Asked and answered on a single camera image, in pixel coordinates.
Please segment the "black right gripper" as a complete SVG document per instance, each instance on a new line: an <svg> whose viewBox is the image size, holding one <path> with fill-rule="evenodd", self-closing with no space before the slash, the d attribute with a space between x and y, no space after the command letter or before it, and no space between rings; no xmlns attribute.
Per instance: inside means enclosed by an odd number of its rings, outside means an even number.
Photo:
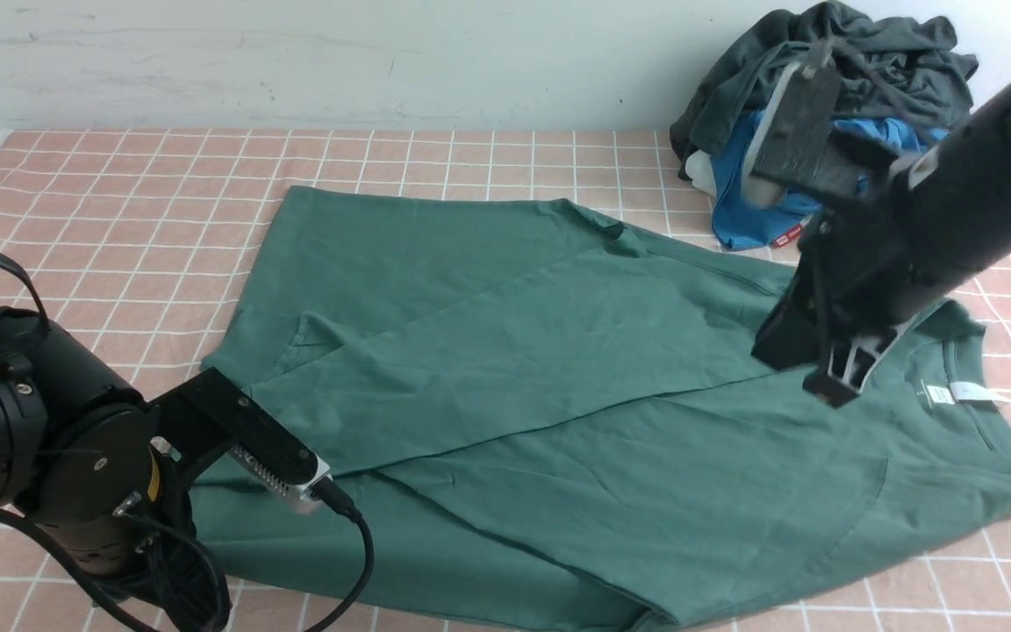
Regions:
<svg viewBox="0 0 1011 632"><path fill-rule="evenodd" d="M883 213L829 215L806 229L799 252L751 354L776 370L817 364L804 391L846 407L919 311L910 241Z"/></svg>

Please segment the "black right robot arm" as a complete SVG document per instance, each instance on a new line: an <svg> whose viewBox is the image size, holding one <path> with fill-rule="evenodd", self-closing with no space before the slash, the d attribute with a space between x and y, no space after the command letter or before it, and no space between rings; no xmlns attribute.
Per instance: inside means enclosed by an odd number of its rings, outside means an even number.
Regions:
<svg viewBox="0 0 1011 632"><path fill-rule="evenodd" d="M928 151L900 153L832 124L837 39L783 72L743 164L749 201L795 190L820 209L797 271L755 336L774 370L812 365L803 387L857 399L919 313L1011 255L1011 83Z"/></svg>

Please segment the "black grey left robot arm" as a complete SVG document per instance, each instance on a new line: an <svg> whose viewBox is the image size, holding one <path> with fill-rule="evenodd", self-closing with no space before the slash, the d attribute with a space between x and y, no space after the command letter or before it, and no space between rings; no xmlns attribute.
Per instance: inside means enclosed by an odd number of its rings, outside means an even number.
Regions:
<svg viewBox="0 0 1011 632"><path fill-rule="evenodd" d="M158 411L38 312L0 307L0 506L11 505L82 571L143 571L161 527L196 533L174 464L153 445Z"/></svg>

